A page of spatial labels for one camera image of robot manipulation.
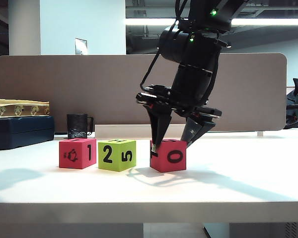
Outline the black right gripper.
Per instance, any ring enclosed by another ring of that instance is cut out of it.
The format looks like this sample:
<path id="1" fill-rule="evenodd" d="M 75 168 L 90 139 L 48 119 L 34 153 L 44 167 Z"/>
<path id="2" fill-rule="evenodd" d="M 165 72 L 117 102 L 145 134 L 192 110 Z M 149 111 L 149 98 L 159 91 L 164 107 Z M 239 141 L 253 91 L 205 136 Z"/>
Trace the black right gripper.
<path id="1" fill-rule="evenodd" d="M 171 121 L 171 112 L 175 111 L 181 117 L 193 115 L 195 117 L 206 117 L 210 119 L 187 118 L 181 136 L 181 141 L 185 141 L 187 148 L 192 145 L 206 132 L 211 130 L 216 124 L 212 118 L 220 118 L 222 111 L 205 106 L 191 106 L 187 101 L 177 101 L 171 92 L 141 92 L 136 95 L 137 103 L 143 105 L 149 115 L 152 135 L 152 152 L 159 148 L 163 137 Z"/>

